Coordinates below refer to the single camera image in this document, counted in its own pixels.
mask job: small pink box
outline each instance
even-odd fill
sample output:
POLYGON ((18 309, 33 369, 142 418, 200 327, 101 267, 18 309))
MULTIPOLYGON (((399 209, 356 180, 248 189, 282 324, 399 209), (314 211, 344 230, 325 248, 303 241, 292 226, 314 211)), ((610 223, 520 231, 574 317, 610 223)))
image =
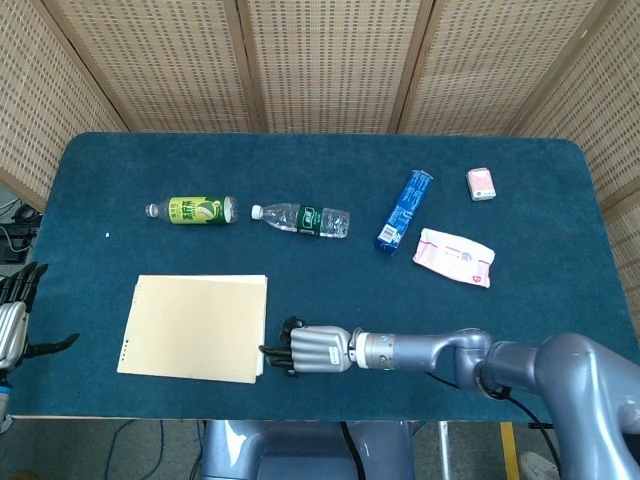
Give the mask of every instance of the small pink box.
POLYGON ((491 200, 496 196, 496 190, 491 180, 491 172, 487 168, 474 168, 467 172, 467 183, 469 193, 474 202, 480 200, 491 200))

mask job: black wire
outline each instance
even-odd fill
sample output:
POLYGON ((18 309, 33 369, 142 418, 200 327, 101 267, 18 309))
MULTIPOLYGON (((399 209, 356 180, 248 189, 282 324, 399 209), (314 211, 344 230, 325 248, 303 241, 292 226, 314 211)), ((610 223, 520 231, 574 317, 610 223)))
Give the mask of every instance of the black wire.
POLYGON ((11 217, 14 222, 21 225, 40 225, 42 214, 30 205, 21 205, 11 217))
POLYGON ((556 452, 556 447, 553 446, 553 443, 551 442, 551 439, 549 438, 549 434, 547 433, 547 431, 544 428, 542 428, 542 422, 540 422, 540 420, 538 420, 538 417, 536 417, 531 410, 529 410, 527 407, 525 407, 522 403, 520 403, 515 398, 507 397, 506 400, 511 402, 511 403, 513 403, 516 407, 518 407, 524 413, 529 415, 531 420, 533 420, 533 423, 538 425, 538 428, 540 429, 540 433, 544 437, 544 441, 547 443, 547 447, 549 447, 549 450, 551 451, 551 456, 553 457, 553 462, 556 464, 556 467, 558 468, 558 473, 560 473, 561 472, 561 469, 560 469, 560 457, 558 456, 558 452, 556 452))
POLYGON ((156 470, 158 470, 158 467, 160 467, 160 464, 162 463, 163 454, 164 454, 164 422, 160 420, 160 455, 158 455, 158 461, 156 462, 155 466, 151 469, 149 473, 147 473, 140 480, 146 480, 147 478, 151 478, 151 476, 154 473, 156 473, 156 470))
POLYGON ((11 202, 9 205, 7 205, 6 207, 3 207, 3 211, 0 212, 0 216, 6 215, 7 213, 9 213, 11 211, 11 209, 13 207, 15 207, 16 203, 18 203, 18 199, 17 198, 13 202, 11 202))
MULTIPOLYGON (((122 425, 120 425, 118 429, 115 431, 115 433, 113 434, 113 438, 111 439, 111 446, 109 447, 109 453, 107 454, 107 463, 104 467, 104 480, 108 480, 109 478, 109 467, 111 466, 111 458, 113 457, 113 450, 116 447, 116 440, 118 440, 118 435, 120 435, 120 432, 122 432, 122 430, 124 430, 134 422, 135 420, 133 419, 127 420, 122 425)), ((144 477, 142 477, 141 480, 146 480, 150 478, 154 473, 156 473, 156 470, 158 470, 158 467, 160 467, 160 463, 162 462, 163 454, 164 454, 164 423, 162 420, 160 420, 160 455, 158 456, 158 460, 155 466, 151 469, 149 473, 147 473, 144 477)))
POLYGON ((200 462, 202 461, 202 437, 200 436, 200 425, 198 424, 198 420, 196 420, 196 431, 198 432, 198 441, 200 444, 200 451, 198 452, 198 456, 193 462, 193 466, 191 467, 191 473, 189 474, 189 480, 195 480, 196 475, 198 474, 198 467, 200 466, 200 462))
POLYGON ((189 474, 189 480, 195 480, 196 475, 198 473, 198 466, 200 465, 200 460, 202 460, 202 450, 198 453, 196 457, 196 461, 193 462, 193 466, 191 467, 191 473, 189 474))
POLYGON ((356 464, 356 470, 358 471, 358 480, 366 480, 367 475, 364 471, 362 457, 360 457, 358 447, 356 447, 356 444, 353 441, 353 437, 351 436, 351 432, 349 431, 347 422, 340 422, 340 430, 342 430, 342 436, 344 437, 345 442, 347 442, 347 446, 349 447, 349 451, 351 452, 351 456, 353 457, 353 462, 356 464))
POLYGON ((113 438, 111 439, 111 446, 109 447, 109 453, 107 454, 107 463, 104 466, 104 480, 109 478, 109 466, 111 465, 111 457, 113 456, 113 449, 116 447, 116 440, 118 439, 118 435, 120 432, 131 425, 135 420, 127 420, 122 425, 118 427, 116 432, 113 434, 113 438))
POLYGON ((527 424, 527 427, 529 427, 531 430, 537 430, 539 428, 544 428, 545 430, 553 430, 554 428, 553 423, 545 423, 545 422, 542 422, 540 425, 537 425, 531 422, 527 424))
MULTIPOLYGON (((445 380, 444 378, 440 378, 437 375, 434 375, 433 373, 430 372, 425 372, 429 377, 433 378, 434 380, 443 383, 451 388, 455 388, 456 390, 462 390, 458 385, 456 385, 455 383, 451 383, 447 380, 445 380)), ((547 447, 549 448, 549 451, 551 452, 551 456, 553 457, 553 462, 556 464, 556 468, 558 469, 558 474, 560 474, 561 469, 560 469, 560 457, 558 456, 558 452, 556 451, 556 447, 553 445, 553 442, 551 442, 551 438, 549 438, 549 434, 546 432, 546 430, 544 429, 544 425, 540 420, 538 420, 538 417, 536 417, 534 415, 534 413, 529 410, 527 407, 525 407, 522 403, 520 403, 518 400, 516 400, 515 398, 513 398, 510 394, 510 389, 503 393, 500 394, 495 394, 492 395, 491 393, 489 394, 489 396, 491 396, 492 398, 496 399, 496 400, 507 400, 511 403, 513 403, 516 407, 518 407, 520 410, 522 410, 524 413, 526 413, 529 418, 531 418, 531 420, 533 421, 534 425, 536 426, 537 429, 540 430, 540 433, 542 434, 542 437, 544 438, 545 443, 547 444, 547 447)))

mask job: wooden screen panel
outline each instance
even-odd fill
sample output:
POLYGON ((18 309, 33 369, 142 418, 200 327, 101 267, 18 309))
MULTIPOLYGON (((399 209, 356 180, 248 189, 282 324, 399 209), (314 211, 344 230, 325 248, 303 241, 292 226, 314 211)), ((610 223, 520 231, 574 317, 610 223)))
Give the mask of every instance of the wooden screen panel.
POLYGON ((222 0, 45 3, 131 129, 250 129, 222 0))
POLYGON ((602 202, 640 178, 640 9, 624 0, 568 66, 519 135, 584 150, 602 202))
POLYGON ((504 134, 595 0, 438 0, 400 131, 504 134))
POLYGON ((69 140, 125 127, 34 5, 0 0, 0 180, 43 210, 69 140))
POLYGON ((636 334, 640 335, 640 205, 610 221, 607 228, 636 334))
POLYGON ((419 0, 250 0, 274 132, 389 128, 419 0))

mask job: dark blue tablecloth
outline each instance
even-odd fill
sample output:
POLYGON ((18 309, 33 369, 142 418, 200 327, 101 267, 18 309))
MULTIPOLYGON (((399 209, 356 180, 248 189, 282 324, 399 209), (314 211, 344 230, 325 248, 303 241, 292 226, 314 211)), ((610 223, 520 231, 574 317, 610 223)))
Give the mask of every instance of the dark blue tablecloth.
MULTIPOLYGON (((511 405, 448 389, 425 375, 364 371, 255 385, 116 373, 139 274, 265 274, 268 343, 282 321, 348 330, 442 333, 479 327, 539 344, 562 331, 637 359, 623 292, 584 157, 560 140, 357 135, 90 133, 67 147, 35 258, 49 263, 31 317, 32 342, 80 332, 76 345, 12 374, 11 412, 228 419, 507 420, 511 405), (465 173, 488 167, 497 198, 472 202, 465 173), (400 248, 373 239, 412 169, 434 177, 400 248), (231 226, 145 217, 172 195, 234 195, 231 226), (254 203, 351 212, 346 240, 278 231, 254 203), (496 252, 491 288, 415 265, 420 229, 496 252)), ((443 375, 450 375, 445 368, 443 375)), ((544 417, 537 399, 524 397, 544 417)))

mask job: blue package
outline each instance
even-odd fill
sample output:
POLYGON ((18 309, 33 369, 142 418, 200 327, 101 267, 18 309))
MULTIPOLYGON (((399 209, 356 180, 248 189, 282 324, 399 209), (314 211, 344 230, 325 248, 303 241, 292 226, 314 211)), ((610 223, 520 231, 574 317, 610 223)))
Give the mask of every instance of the blue package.
POLYGON ((433 177, 427 172, 422 170, 411 172, 387 223, 376 238, 374 245, 378 250, 388 255, 396 251, 432 181, 433 177))

